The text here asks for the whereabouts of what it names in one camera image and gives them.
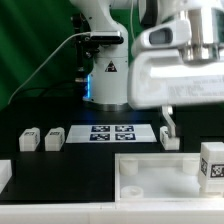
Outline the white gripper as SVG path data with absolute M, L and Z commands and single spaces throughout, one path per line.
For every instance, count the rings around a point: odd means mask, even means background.
M 176 138 L 171 106 L 224 102 L 224 61 L 192 66 L 177 50 L 142 52 L 130 66 L 127 96 L 133 109 L 163 106 L 168 136 Z

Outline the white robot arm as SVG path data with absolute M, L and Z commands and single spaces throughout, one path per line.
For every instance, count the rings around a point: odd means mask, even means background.
M 90 26 L 84 100 L 134 109 L 224 102 L 224 0 L 70 0 Z

